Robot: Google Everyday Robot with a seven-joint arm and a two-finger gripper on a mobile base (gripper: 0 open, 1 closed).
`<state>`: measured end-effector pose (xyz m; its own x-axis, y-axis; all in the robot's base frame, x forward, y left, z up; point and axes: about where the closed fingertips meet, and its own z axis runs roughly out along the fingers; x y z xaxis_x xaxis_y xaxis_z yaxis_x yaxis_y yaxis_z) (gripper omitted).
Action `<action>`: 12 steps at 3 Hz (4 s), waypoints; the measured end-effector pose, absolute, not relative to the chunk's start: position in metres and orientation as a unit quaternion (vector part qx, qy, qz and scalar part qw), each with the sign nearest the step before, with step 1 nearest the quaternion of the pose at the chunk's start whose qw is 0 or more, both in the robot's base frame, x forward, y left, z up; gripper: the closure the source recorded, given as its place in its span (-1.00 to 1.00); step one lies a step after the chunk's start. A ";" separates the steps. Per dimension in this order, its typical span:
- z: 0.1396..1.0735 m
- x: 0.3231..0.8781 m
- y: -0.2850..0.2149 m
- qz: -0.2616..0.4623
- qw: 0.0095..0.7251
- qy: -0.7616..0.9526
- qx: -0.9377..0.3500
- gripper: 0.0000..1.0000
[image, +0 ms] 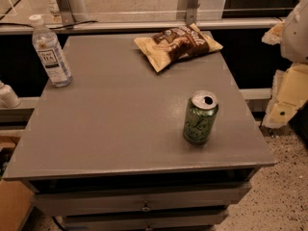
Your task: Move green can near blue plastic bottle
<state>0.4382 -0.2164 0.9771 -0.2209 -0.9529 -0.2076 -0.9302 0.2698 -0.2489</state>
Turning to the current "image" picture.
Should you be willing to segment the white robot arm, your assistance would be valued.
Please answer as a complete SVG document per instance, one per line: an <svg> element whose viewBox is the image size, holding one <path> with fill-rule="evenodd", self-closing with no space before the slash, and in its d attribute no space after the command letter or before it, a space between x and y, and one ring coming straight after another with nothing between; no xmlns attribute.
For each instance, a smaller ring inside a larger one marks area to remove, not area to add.
<svg viewBox="0 0 308 231"><path fill-rule="evenodd" d="M300 0L284 22L263 35L262 42L280 44L281 56L292 62L286 71L276 71L262 121L268 128L280 128L308 101L308 0Z"/></svg>

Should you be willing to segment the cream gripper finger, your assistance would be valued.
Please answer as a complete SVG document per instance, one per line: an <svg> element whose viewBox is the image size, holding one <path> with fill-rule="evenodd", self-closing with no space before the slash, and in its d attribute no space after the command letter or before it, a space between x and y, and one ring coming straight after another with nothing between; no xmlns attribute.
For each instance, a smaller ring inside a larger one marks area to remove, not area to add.
<svg viewBox="0 0 308 231"><path fill-rule="evenodd" d="M308 64L293 63L274 74L271 99L262 124L276 129L285 126L308 101Z"/></svg>
<svg viewBox="0 0 308 231"><path fill-rule="evenodd" d="M271 27L267 32L264 33L262 42L269 45L279 44L282 38L283 27L283 22L279 22Z"/></svg>

